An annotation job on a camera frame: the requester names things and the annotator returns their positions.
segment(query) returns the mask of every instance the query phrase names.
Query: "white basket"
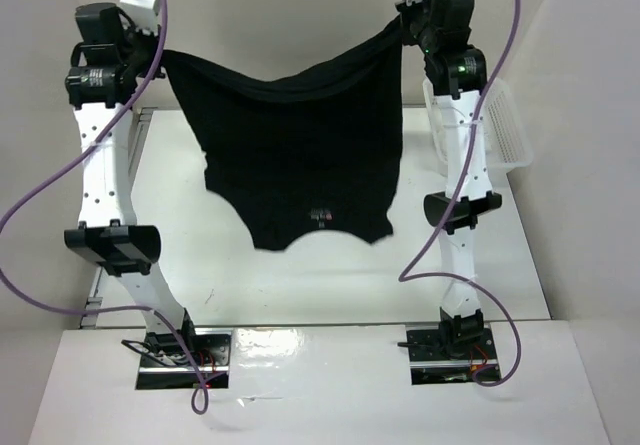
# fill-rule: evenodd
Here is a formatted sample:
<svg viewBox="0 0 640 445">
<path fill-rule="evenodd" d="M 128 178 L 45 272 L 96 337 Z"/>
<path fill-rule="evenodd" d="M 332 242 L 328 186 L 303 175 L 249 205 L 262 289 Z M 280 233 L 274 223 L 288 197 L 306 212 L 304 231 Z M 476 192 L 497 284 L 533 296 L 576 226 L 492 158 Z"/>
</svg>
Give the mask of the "white basket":
<svg viewBox="0 0 640 445">
<path fill-rule="evenodd" d="M 434 107 L 431 84 L 423 83 L 424 97 L 429 113 L 438 158 L 447 164 L 445 130 L 439 109 Z M 514 168 L 527 167 L 533 161 L 531 144 L 522 125 L 509 85 L 497 79 L 483 106 L 484 134 L 487 149 L 487 167 L 490 170 L 509 172 Z"/>
</svg>

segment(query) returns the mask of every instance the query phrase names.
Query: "white wall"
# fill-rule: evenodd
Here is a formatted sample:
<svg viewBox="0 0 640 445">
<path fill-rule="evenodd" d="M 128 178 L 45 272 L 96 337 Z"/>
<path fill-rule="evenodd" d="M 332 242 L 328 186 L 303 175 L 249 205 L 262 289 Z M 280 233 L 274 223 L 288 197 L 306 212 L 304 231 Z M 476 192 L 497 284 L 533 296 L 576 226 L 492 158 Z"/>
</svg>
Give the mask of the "white wall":
<svg viewBox="0 0 640 445">
<path fill-rule="evenodd" d="M 80 3 L 114 0 L 79 0 Z M 379 32 L 399 0 L 169 0 L 169 48 L 193 53 L 261 79 L 295 74 Z M 513 0 L 476 0 L 473 43 L 495 65 L 512 19 Z M 524 0 L 523 28 L 541 0 Z M 404 97 L 424 103 L 424 64 L 407 50 Z M 148 105 L 177 106 L 167 83 L 156 83 Z"/>
<path fill-rule="evenodd" d="M 76 5 L 75 0 L 0 0 L 2 213 L 79 152 L 64 88 L 78 40 Z M 74 174 L 43 194 L 0 238 L 0 261 L 8 275 L 41 300 L 69 307 L 83 305 L 92 275 L 63 243 L 64 228 L 77 220 L 80 182 Z M 2 443 L 27 442 L 62 330 L 76 324 L 29 307 L 0 287 Z"/>
<path fill-rule="evenodd" d="M 510 70 L 536 152 L 512 184 L 614 445 L 640 436 L 640 0 L 546 0 Z"/>
</svg>

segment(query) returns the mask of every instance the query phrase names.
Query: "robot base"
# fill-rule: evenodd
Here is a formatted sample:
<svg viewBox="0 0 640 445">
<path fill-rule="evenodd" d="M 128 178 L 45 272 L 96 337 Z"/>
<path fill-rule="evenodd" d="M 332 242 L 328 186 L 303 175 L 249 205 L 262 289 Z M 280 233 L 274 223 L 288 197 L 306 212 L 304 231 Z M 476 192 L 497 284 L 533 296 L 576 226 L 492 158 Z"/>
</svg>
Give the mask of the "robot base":
<svg viewBox="0 0 640 445">
<path fill-rule="evenodd" d="M 155 338 L 153 334 L 147 334 L 145 341 L 153 344 Z M 205 379 L 210 379 L 207 386 L 229 388 L 231 330 L 196 329 L 191 344 L 200 370 Z M 144 357 L 140 359 L 136 390 L 193 389 L 197 386 L 198 379 L 190 366 L 162 366 Z"/>
<path fill-rule="evenodd" d="M 411 383 L 413 385 L 472 382 L 472 375 L 482 382 L 500 380 L 500 366 L 490 328 L 482 331 L 480 339 L 466 345 L 464 353 L 452 357 L 442 346 L 438 326 L 407 329 L 407 341 L 398 346 L 409 351 Z"/>
</svg>

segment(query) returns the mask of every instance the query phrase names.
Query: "fabric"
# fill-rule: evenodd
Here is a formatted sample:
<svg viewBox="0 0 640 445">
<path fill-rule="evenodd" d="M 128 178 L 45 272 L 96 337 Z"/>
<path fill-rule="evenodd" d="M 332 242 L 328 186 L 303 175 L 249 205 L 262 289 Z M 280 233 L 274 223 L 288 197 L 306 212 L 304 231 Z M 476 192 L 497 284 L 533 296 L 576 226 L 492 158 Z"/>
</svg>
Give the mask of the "fabric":
<svg viewBox="0 0 640 445">
<path fill-rule="evenodd" d="M 165 51 L 162 65 L 206 154 L 208 190 L 248 227 L 257 249 L 336 230 L 374 243 L 402 155 L 401 26 L 299 75 L 262 82 Z"/>
</svg>

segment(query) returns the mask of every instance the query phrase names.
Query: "purple cable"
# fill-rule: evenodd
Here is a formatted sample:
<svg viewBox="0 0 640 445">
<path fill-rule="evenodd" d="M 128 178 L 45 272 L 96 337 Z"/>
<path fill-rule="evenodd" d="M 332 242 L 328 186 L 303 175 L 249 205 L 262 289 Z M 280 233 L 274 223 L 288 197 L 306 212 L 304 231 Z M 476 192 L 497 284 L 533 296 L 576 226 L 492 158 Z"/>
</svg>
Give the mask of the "purple cable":
<svg viewBox="0 0 640 445">
<path fill-rule="evenodd" d="M 513 375 L 518 370 L 518 367 L 520 366 L 520 361 L 522 359 L 522 343 L 521 343 L 521 340 L 520 340 L 520 334 L 518 333 L 518 327 L 516 326 L 515 322 L 511 318 L 511 315 L 509 315 L 509 312 L 507 311 L 507 309 L 504 307 L 504 305 L 502 305 L 502 303 L 500 302 L 500 300 L 498 300 L 498 298 L 496 296 L 494 296 L 492 293 L 489 293 L 488 290 L 486 290 L 485 288 L 481 287 L 480 285 L 478 285 L 477 283 L 473 282 L 472 280 L 470 280 L 468 278 L 464 278 L 464 277 L 461 277 L 460 275 L 455 275 L 455 274 L 452 274 L 452 273 L 445 273 L 445 272 L 419 273 L 417 275 L 409 275 L 409 274 L 415 268 L 415 266 L 418 264 L 418 262 L 420 262 L 420 260 L 422 260 L 422 258 L 427 254 L 427 252 L 431 249 L 431 247 L 435 243 L 436 239 L 438 238 L 438 235 L 440 234 L 440 232 L 444 229 L 445 225 L 447 224 L 447 221 L 449 220 L 449 217 L 451 216 L 451 214 L 453 212 L 453 208 L 455 207 L 455 205 L 456 205 L 456 203 L 458 201 L 458 197 L 460 197 L 460 192 L 462 191 L 462 187 L 464 185 L 465 177 L 469 173 L 469 168 L 471 167 L 471 160 L 473 158 L 473 149 L 474 149 L 475 143 L 476 143 L 476 130 L 478 128 L 477 120 L 480 117 L 480 113 L 482 111 L 482 105 L 484 104 L 484 102 L 485 102 L 485 100 L 487 98 L 489 90 L 491 90 L 491 87 L 493 86 L 494 82 L 496 81 L 496 78 L 498 78 L 498 74 L 502 70 L 502 67 L 504 66 L 504 63 L 506 62 L 507 57 L 509 56 L 509 53 L 511 52 L 511 48 L 513 47 L 513 43 L 514 43 L 514 41 L 516 39 L 516 35 L 518 33 L 518 28 L 520 26 L 520 15 L 521 15 L 521 12 L 522 12 L 522 0 L 515 0 L 515 11 L 514 11 L 514 17 L 513 17 L 513 25 L 511 27 L 511 32 L 509 33 L 509 40 L 507 41 L 507 45 L 506 45 L 506 47 L 504 49 L 504 52 L 502 53 L 502 56 L 500 57 L 500 60 L 498 61 L 498 64 L 496 65 L 495 70 L 491 74 L 491 77 L 489 78 L 489 81 L 487 82 L 487 85 L 484 87 L 484 90 L 482 91 L 482 94 L 480 95 L 480 99 L 478 100 L 478 104 L 476 105 L 476 109 L 475 109 L 475 111 L 473 113 L 473 119 L 472 119 L 472 124 L 471 124 L 471 137 L 469 139 L 469 151 L 467 152 L 467 157 L 465 159 L 464 166 L 462 167 L 462 173 L 460 174 L 460 180 L 458 181 L 458 185 L 456 186 L 456 189 L 453 192 L 453 196 L 451 197 L 451 201 L 449 202 L 449 205 L 447 206 L 447 209 L 445 210 L 444 215 L 442 216 L 442 219 L 440 220 L 440 223 L 438 223 L 438 226 L 433 231 L 433 234 L 431 235 L 431 237 L 429 238 L 427 243 L 424 245 L 424 247 L 422 247 L 420 252 L 418 252 L 418 255 L 416 255 L 416 257 L 413 260 L 411 260 L 411 263 L 409 263 L 409 265 L 407 265 L 407 267 L 402 271 L 402 273 L 400 274 L 400 277 L 398 278 L 398 281 L 401 282 L 401 283 L 410 282 L 412 280 L 418 280 L 420 278 L 434 278 L 434 277 L 452 278 L 454 280 L 465 282 L 468 285 L 470 285 L 471 287 L 475 288 L 476 290 L 482 292 L 487 297 L 489 297 L 498 306 L 498 308 L 502 311 L 502 313 L 504 313 L 504 316 L 506 317 L 507 321 L 509 322 L 509 325 L 511 326 L 511 329 L 513 330 L 513 335 L 514 335 L 515 340 L 516 340 L 516 360 L 515 360 L 515 362 L 513 364 L 513 367 L 509 371 L 509 373 L 507 373 L 502 378 L 502 380 L 499 380 L 499 381 L 494 382 L 494 383 L 483 383 L 483 382 L 480 382 L 479 380 L 477 380 L 478 372 L 474 373 L 473 374 L 473 380 L 477 384 L 482 385 L 483 387 L 497 387 L 498 385 L 502 385 L 507 380 L 509 380 L 511 377 L 513 377 Z"/>
<path fill-rule="evenodd" d="M 162 11 L 161 11 L 161 14 L 162 14 L 162 27 L 160 29 L 160 36 L 159 36 L 159 39 L 158 39 L 158 49 L 157 49 L 156 54 L 155 54 L 155 56 L 153 58 L 153 62 L 151 63 L 151 67 L 149 69 L 149 72 L 147 73 L 147 76 L 145 77 L 144 81 L 137 88 L 137 90 L 135 91 L 135 93 L 133 94 L 131 99 L 113 117 L 113 119 L 107 124 L 107 126 L 104 128 L 104 130 L 102 130 L 102 132 L 100 132 L 100 134 L 96 137 L 96 140 L 95 140 L 96 144 L 102 142 L 102 140 L 104 140 L 104 138 L 107 136 L 107 134 L 122 119 L 122 117 L 125 115 L 125 113 L 127 113 L 127 111 L 133 107 L 133 105 L 140 98 L 142 93 L 149 86 L 149 83 L 151 83 L 151 80 L 155 76 L 156 71 L 158 70 L 158 67 L 160 66 L 160 60 L 162 59 L 162 53 L 164 51 L 165 43 L 167 41 L 167 26 L 168 26 L 168 23 L 169 23 L 169 12 L 167 10 L 167 0 L 160 0 L 160 1 L 161 1 L 161 4 L 162 4 Z M 40 185 L 38 185 L 36 188 L 34 188 L 29 193 L 27 193 L 20 200 L 18 200 L 18 202 L 13 207 L 11 207 L 4 214 L 4 216 L 0 219 L 0 234 L 2 234 L 2 232 L 4 231 L 5 227 L 7 226 L 7 224 L 11 220 L 11 218 L 22 207 L 24 207 L 33 198 L 35 198 L 41 192 L 43 192 L 44 190 L 49 188 L 51 185 L 53 185 L 55 182 L 60 180 L 62 177 L 67 175 L 71 170 L 73 170 L 78 165 L 83 163 L 87 158 L 89 158 L 91 156 L 91 154 L 93 154 L 96 151 L 96 149 L 97 149 L 97 145 L 91 146 L 82 155 L 80 155 L 78 158 L 73 160 L 71 163 L 69 163 L 67 166 L 65 166 L 62 170 L 60 170 L 59 172 L 57 172 L 54 175 L 52 175 L 51 177 L 49 177 L 47 180 L 42 182 Z M 51 305 L 47 305 L 46 303 L 39 302 L 38 300 L 35 300 L 35 299 L 31 298 L 30 296 L 28 296 L 27 294 L 25 294 L 22 290 L 20 290 L 18 287 L 16 287 L 11 282 L 11 280 L 9 280 L 9 278 L 5 275 L 4 270 L 2 268 L 0 268 L 0 280 L 2 280 L 2 282 L 9 289 L 10 292 L 12 292 L 14 295 L 18 296 L 20 299 L 24 300 L 28 304 L 33 305 L 34 307 L 37 307 L 37 308 L 39 308 L 41 310 L 45 310 L 45 311 L 51 312 L 51 313 L 57 313 L 57 314 L 60 314 L 60 315 L 84 317 L 84 316 L 90 316 L 90 315 L 99 315 L 99 314 L 102 314 L 102 313 L 114 313 L 114 312 L 125 312 L 125 311 L 140 311 L 140 312 L 151 312 L 151 313 L 153 313 L 156 317 L 158 317 L 162 321 L 162 323 L 164 323 L 167 326 L 167 328 L 174 335 L 176 341 L 180 345 L 180 348 L 182 348 L 183 352 L 185 353 L 185 356 L 187 357 L 187 360 L 189 361 L 189 364 L 193 367 L 193 370 L 196 373 L 196 376 L 198 378 L 198 383 L 199 383 L 200 387 L 193 392 L 193 396 L 191 397 L 191 408 L 198 415 L 204 415 L 207 412 L 207 409 L 209 408 L 209 393 L 207 391 L 207 384 L 206 384 L 206 380 L 204 378 L 204 375 L 200 372 L 200 369 L 198 368 L 198 365 L 197 365 L 195 359 L 193 358 L 191 353 L 189 353 L 189 349 L 188 349 L 186 343 L 184 342 L 184 340 L 182 339 L 182 337 L 180 336 L 180 334 L 178 333 L 178 331 L 175 329 L 175 327 L 173 325 L 171 325 L 171 323 L 160 312 L 158 312 L 156 310 L 153 310 L 151 307 L 137 306 L 137 305 L 124 306 L 124 307 L 103 308 L 102 310 L 73 310 L 73 309 L 67 309 L 67 308 L 53 307 Z M 198 394 L 199 390 L 202 390 L 204 392 L 204 405 L 203 405 L 203 407 L 201 409 L 199 409 L 197 407 L 197 405 L 196 405 L 196 397 L 197 397 L 197 394 Z"/>
</svg>

